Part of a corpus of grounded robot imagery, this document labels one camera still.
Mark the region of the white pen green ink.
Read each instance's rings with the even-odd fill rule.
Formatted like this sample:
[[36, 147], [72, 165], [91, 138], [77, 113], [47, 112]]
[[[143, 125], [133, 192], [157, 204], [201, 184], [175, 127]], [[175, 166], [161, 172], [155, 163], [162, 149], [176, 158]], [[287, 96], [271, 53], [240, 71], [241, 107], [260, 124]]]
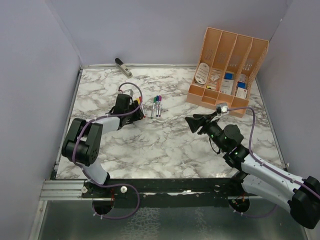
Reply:
[[151, 119], [154, 117], [155, 111], [156, 111], [156, 103], [154, 103], [154, 100], [153, 100], [152, 109], [151, 109], [151, 115], [150, 115]]

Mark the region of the white pen purple ink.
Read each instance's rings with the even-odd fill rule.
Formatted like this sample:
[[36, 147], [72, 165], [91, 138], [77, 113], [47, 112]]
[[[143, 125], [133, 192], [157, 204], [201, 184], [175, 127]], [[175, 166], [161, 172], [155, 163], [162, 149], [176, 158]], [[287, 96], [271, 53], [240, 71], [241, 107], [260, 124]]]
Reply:
[[162, 102], [159, 102], [159, 104], [158, 104], [158, 117], [161, 116], [161, 103]]

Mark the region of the white pen blue ink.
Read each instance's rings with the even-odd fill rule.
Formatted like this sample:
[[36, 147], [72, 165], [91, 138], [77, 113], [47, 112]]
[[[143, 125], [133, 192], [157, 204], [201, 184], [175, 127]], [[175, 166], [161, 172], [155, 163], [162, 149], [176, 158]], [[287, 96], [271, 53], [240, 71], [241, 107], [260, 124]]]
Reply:
[[158, 117], [159, 116], [159, 102], [155, 103], [155, 116]]

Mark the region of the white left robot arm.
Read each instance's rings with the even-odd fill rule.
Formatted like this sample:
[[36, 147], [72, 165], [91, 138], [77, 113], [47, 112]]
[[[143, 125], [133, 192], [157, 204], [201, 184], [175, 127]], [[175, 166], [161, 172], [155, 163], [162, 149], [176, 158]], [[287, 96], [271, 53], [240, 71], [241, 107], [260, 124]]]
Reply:
[[110, 174], [98, 162], [101, 138], [104, 134], [118, 131], [125, 125], [142, 120], [144, 114], [139, 99], [129, 94], [117, 95], [115, 106], [96, 120], [75, 118], [62, 144], [61, 154], [82, 169], [97, 196], [106, 197], [111, 190]]

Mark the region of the white pen red ink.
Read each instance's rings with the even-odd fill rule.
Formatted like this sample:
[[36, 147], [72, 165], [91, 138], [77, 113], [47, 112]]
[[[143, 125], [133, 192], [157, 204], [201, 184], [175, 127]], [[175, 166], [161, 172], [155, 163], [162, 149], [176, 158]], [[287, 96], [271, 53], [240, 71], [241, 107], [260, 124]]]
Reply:
[[146, 114], [145, 114], [145, 110], [144, 110], [143, 101], [142, 101], [142, 97], [141, 96], [139, 97], [139, 101], [140, 101], [140, 108], [141, 108], [141, 111], [143, 113], [143, 118], [146, 118]]

